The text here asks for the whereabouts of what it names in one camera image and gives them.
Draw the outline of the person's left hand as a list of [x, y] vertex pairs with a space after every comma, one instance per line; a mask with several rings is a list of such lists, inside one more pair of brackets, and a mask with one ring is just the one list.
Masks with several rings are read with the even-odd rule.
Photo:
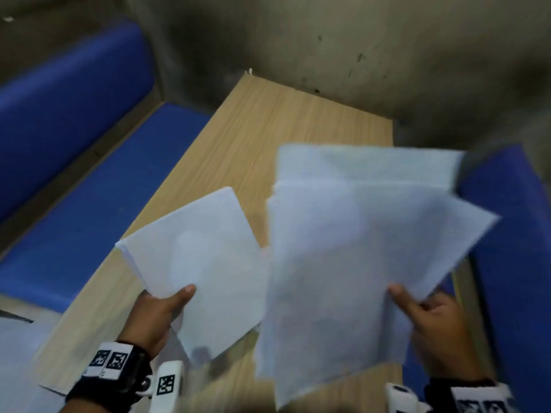
[[165, 347], [175, 319], [166, 308], [166, 298], [156, 298], [144, 290], [135, 300], [116, 342], [139, 347], [154, 360]]

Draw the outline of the blue bench backrest cushion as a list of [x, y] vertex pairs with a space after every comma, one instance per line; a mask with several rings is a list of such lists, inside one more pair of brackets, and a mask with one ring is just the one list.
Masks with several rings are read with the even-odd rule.
[[0, 87], [0, 222], [154, 85], [141, 28], [125, 22]]
[[551, 205], [522, 147], [495, 152], [458, 195], [499, 221], [469, 255], [495, 367], [521, 413], [551, 413]]

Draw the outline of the loose white paper sheets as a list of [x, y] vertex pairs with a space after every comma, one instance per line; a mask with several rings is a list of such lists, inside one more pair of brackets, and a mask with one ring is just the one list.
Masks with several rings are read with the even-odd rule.
[[59, 413], [65, 398], [34, 378], [35, 356], [60, 314], [40, 313], [36, 320], [0, 315], [0, 413]]

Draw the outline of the person's right hand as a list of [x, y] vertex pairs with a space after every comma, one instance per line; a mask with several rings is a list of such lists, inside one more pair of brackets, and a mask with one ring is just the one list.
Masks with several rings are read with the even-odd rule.
[[427, 374], [467, 382], [489, 379], [455, 298], [437, 288], [418, 302], [424, 307], [424, 320], [421, 325], [412, 323], [412, 339]]

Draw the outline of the small stack of white paper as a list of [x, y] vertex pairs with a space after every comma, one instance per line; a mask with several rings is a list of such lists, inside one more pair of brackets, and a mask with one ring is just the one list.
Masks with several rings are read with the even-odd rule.
[[231, 187], [169, 213], [115, 246], [154, 297], [196, 286], [172, 324], [194, 366], [212, 361], [260, 323], [267, 254]]

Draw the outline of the wooden bench frame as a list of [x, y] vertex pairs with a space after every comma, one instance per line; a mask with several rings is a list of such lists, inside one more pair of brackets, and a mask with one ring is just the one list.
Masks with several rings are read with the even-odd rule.
[[1, 222], [0, 261], [163, 104], [162, 89], [155, 82], [151, 91], [133, 109]]

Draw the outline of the large white paper sheet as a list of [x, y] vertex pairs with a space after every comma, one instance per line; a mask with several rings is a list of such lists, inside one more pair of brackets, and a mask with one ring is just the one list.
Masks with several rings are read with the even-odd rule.
[[446, 189], [279, 181], [267, 202], [271, 276], [258, 376], [277, 409], [322, 384], [403, 363], [411, 321], [387, 287], [424, 300], [500, 216]]
[[457, 150], [291, 143], [279, 147], [275, 182], [347, 181], [450, 191], [464, 157]]

